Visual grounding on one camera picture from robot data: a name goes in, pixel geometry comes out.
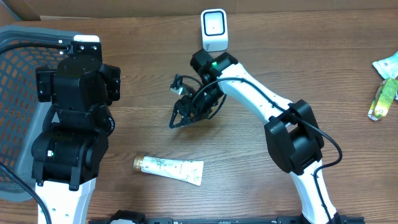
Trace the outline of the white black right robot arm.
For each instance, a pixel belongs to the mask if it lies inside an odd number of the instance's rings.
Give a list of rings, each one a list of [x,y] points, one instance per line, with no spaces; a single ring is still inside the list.
[[[201,49],[190,65],[199,78],[198,89],[176,75],[170,89],[181,95],[170,119],[170,128],[188,126],[211,119],[227,96],[234,98],[256,115],[264,125],[267,150],[277,167],[288,173],[302,203],[305,223],[338,223],[323,180],[322,148],[330,137],[318,127],[310,105],[303,100],[283,98],[252,77],[231,54],[212,57]]]

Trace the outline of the teal wet wipes pack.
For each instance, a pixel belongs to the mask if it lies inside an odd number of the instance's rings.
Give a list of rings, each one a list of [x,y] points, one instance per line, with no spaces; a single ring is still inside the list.
[[[373,62],[373,67],[383,79],[397,78],[397,55],[398,52],[388,58]]]

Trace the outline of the white tube with gold cap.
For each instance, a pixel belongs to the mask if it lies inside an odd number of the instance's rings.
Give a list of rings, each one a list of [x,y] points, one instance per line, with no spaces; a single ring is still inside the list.
[[[201,186],[203,161],[180,161],[137,155],[133,168],[147,174],[159,175]]]

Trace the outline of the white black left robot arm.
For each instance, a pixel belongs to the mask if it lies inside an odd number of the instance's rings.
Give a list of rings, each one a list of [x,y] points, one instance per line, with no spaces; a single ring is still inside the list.
[[[49,102],[32,144],[39,223],[85,223],[100,162],[115,129],[121,70],[103,63],[101,43],[74,40],[57,68],[35,71],[38,100]]]

